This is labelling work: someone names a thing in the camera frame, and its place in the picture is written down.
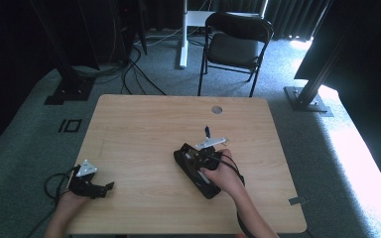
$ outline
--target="cable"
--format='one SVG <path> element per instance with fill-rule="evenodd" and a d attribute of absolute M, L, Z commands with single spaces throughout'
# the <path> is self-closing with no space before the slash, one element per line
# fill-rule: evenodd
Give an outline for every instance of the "cable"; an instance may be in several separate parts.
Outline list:
<path fill-rule="evenodd" d="M 120 69 L 122 69 L 121 63 L 119 63 L 118 65 L 116 65 L 114 67 L 111 67 L 109 69 L 96 70 L 96 71 L 92 71 L 92 72 L 90 72 L 90 71 L 83 71 L 83 70 L 80 70 L 80 69 L 75 68 L 75 67 L 73 68 L 73 70 L 80 77 L 84 77 L 84 80 L 95 80 L 96 77 L 117 74 Z"/>
<path fill-rule="evenodd" d="M 134 73 L 135 73 L 135 78 L 136 78 L 136 81 L 139 85 L 139 87 L 141 88 L 141 90 L 143 91 L 144 94 L 147 94 L 144 90 L 144 88 L 142 87 L 141 83 L 138 81 L 138 75 L 136 74 L 136 69 L 138 69 L 140 71 L 140 73 L 145 77 L 145 79 L 150 82 L 155 88 L 157 88 L 157 90 L 159 90 L 163 95 L 167 95 L 159 86 L 157 86 L 146 74 L 145 72 L 138 66 L 136 65 L 136 62 L 139 61 L 139 59 L 141 58 L 141 52 L 136 48 L 136 47 L 133 47 L 134 50 L 137 51 L 138 53 L 138 58 L 136 60 L 131 60 L 129 59 L 129 66 L 126 68 L 126 70 L 124 71 L 123 75 L 122 75 L 122 81 L 123 81 L 123 85 L 122 85 L 122 88 L 120 90 L 120 93 L 122 94 L 122 91 L 123 91 L 123 88 L 126 88 L 126 90 L 129 92 L 129 94 L 132 94 L 131 90 L 128 88 L 128 85 L 126 84 L 126 75 L 127 73 L 129 72 L 129 70 L 131 68 L 134 69 Z"/>
<path fill-rule="evenodd" d="M 312 233 L 309 231 L 309 229 L 306 229 L 306 233 L 308 233 L 308 235 L 312 238 L 314 238 L 314 236 L 312 235 Z"/>
<path fill-rule="evenodd" d="M 206 4 L 207 1 L 208 1 L 208 0 L 203 1 L 202 5 L 199 7 L 199 9 L 198 9 L 197 11 L 200 11 L 200 10 L 203 8 L 203 6 L 205 6 L 205 4 Z M 212 0 L 209 0 L 209 5 L 208 5 L 208 7 L 207 7 L 207 11 L 209 11 L 209 9 L 211 8 L 211 4 L 212 4 Z M 160 36 L 160 37 L 162 37 L 160 40 L 158 40 L 157 42 L 155 42 L 155 43 L 153 43 L 153 44 L 150 44 L 150 45 L 147 44 L 147 47 L 155 46 L 156 44 L 158 44 L 158 43 L 160 43 L 160 42 L 162 42 L 162 41 L 164 41 L 164 40 L 166 40 L 166 39 L 168 39 L 168 38 L 173 37 L 178 31 L 180 31 L 180 30 L 182 30 L 182 29 L 183 29 L 183 28 L 179 28 L 179 29 L 175 30 L 173 33 L 171 33 L 170 35 L 167 35 L 167 36 Z M 193 32 L 189 33 L 188 36 L 192 35 L 192 34 L 193 34 L 194 32 L 196 32 L 198 29 L 199 29 L 199 27 L 197 27 Z M 148 39 L 150 39 L 150 38 L 158 38 L 158 37 L 159 37 L 159 36 L 149 36 L 149 37 L 146 37 L 145 39 L 148 40 Z M 139 43 L 141 43 L 141 41 L 137 41 L 137 42 L 135 42 L 134 45 L 138 45 Z"/>
<path fill-rule="evenodd" d="M 226 155 L 221 155 L 221 157 L 226 157 L 228 159 L 230 159 L 230 161 L 234 164 L 234 167 L 232 165 L 230 165 L 228 162 L 222 160 L 222 159 L 219 159 L 219 158 L 216 158 L 216 157 L 213 157 L 213 156 L 208 156 L 210 159 L 213 159 L 215 161 L 218 161 L 218 162 L 221 162 L 223 163 L 224 165 L 230 167 L 232 170 L 234 170 L 237 175 L 239 176 L 240 180 L 242 181 L 243 185 L 245 185 L 245 181 L 244 181 L 244 177 L 243 175 L 240 174 L 240 171 L 239 169 L 237 168 L 237 165 L 236 163 L 234 163 L 233 159 L 231 159 L 229 156 L 226 156 Z"/>
<path fill-rule="evenodd" d="M 111 82 L 113 80 L 115 80 L 116 78 L 120 77 L 122 75 L 122 73 L 118 73 L 116 76 L 106 80 L 106 81 L 101 81 L 101 82 L 94 82 L 94 85 L 101 85 L 101 84 L 105 84 L 105 83 L 108 83 L 108 82 Z"/>
<path fill-rule="evenodd" d="M 64 184 L 64 181 L 65 181 L 65 179 L 68 179 L 69 178 L 69 174 L 73 171 L 73 169 L 74 168 L 71 168 L 71 169 L 69 169 L 69 171 L 67 171 L 66 173 L 58 173 L 58 174 L 54 174 L 54 175 L 52 175 L 52 176 L 50 176 L 50 177 L 48 177 L 47 179 L 46 179 L 46 181 L 45 181 L 45 184 L 44 184 L 44 189 L 45 189 L 45 194 L 48 196 L 48 197 L 50 197 L 51 199 L 53 199 L 54 200 L 54 202 L 55 202 L 55 207 L 51 210 L 51 211 L 49 211 L 38 223 L 37 223 L 37 225 L 30 231 L 30 233 L 26 236 L 27 238 L 30 238 L 36 231 L 37 231 L 37 229 L 39 229 L 42 225 L 43 225 L 43 223 L 45 223 L 45 221 L 47 221 L 51 216 L 52 216 L 52 214 L 55 212 L 55 210 L 56 210 L 56 207 L 58 206 L 58 202 L 59 202 L 59 199 L 61 198 L 61 196 L 63 195 L 63 194 L 65 194 L 66 192 L 68 192 L 69 190 L 67 190 L 67 191 L 65 191 L 65 192 L 63 192 L 63 193 L 61 193 L 61 188 L 62 188 L 62 185 Z M 49 193 L 49 190 L 48 190 L 48 183 L 49 183 L 49 181 L 51 180 L 51 179 L 54 179 L 54 178 L 56 178 L 56 177 L 60 177 L 60 176 L 63 176 L 62 177 L 62 179 L 61 179 L 61 181 L 60 181 L 60 183 L 59 183 L 59 185 L 58 185 L 58 187 L 57 187 L 57 190 L 56 190 L 56 192 L 55 192 L 55 195 L 51 195 L 50 193 Z"/>
<path fill-rule="evenodd" d="M 112 48 L 112 52 L 110 54 L 110 58 L 109 58 L 109 63 L 111 63 L 111 59 L 113 57 L 113 54 L 114 54 L 114 50 L 116 49 L 116 21 L 115 21 L 115 18 L 113 16 L 113 6 L 111 4 L 111 0 L 109 0 L 109 5 L 110 5 L 110 12 L 111 12 L 111 16 L 112 16 L 112 21 L 113 21 L 113 48 Z"/>

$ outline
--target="black wall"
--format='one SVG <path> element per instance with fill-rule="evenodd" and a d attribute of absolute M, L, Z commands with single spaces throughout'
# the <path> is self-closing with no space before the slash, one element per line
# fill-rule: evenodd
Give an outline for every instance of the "black wall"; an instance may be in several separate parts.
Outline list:
<path fill-rule="evenodd" d="M 324 84 L 338 91 L 381 171 L 381 0 L 334 0 L 296 78 L 315 80 L 338 43 Z"/>
<path fill-rule="evenodd" d="M 0 135 L 37 80 L 52 68 L 22 5 L 0 1 Z"/>

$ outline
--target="metal bracket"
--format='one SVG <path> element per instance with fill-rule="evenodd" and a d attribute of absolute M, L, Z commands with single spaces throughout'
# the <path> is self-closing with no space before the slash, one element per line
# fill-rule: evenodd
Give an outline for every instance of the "metal bracket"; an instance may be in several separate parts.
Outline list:
<path fill-rule="evenodd" d="M 92 165 L 88 160 L 85 160 L 82 162 L 81 168 L 79 169 L 78 173 L 76 173 L 77 177 L 83 177 L 89 174 L 93 174 L 97 172 L 97 167 Z"/>
<path fill-rule="evenodd" d="M 215 146 L 215 145 L 218 145 L 221 143 L 225 143 L 227 141 L 228 141 L 228 139 L 225 137 L 222 137 L 222 138 L 206 138 L 202 143 L 197 144 L 196 148 L 200 150 L 203 148 L 207 148 L 207 147 Z"/>

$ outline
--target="handheld controller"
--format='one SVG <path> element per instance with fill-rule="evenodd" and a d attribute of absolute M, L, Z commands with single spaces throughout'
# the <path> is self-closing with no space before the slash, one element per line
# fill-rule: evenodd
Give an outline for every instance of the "handheld controller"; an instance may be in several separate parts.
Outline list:
<path fill-rule="evenodd" d="M 221 153 L 215 152 L 213 147 L 198 151 L 184 143 L 180 150 L 174 151 L 174 156 L 176 163 L 207 199 L 211 199 L 221 192 L 221 189 L 200 171 L 200 168 L 216 170 Z"/>

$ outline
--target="wooden table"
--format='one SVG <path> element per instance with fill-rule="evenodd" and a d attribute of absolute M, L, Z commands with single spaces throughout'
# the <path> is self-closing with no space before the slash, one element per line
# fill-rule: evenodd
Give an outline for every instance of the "wooden table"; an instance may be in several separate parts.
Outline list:
<path fill-rule="evenodd" d="M 215 114 L 212 107 L 221 107 Z M 259 211 L 279 233 L 304 232 L 296 197 L 268 103 L 262 98 L 102 95 L 76 163 L 87 159 L 93 183 L 115 181 L 73 221 L 70 234 L 242 233 L 232 199 L 205 199 L 176 164 L 183 143 L 226 137 Z M 216 150 L 225 148 L 215 146 Z"/>

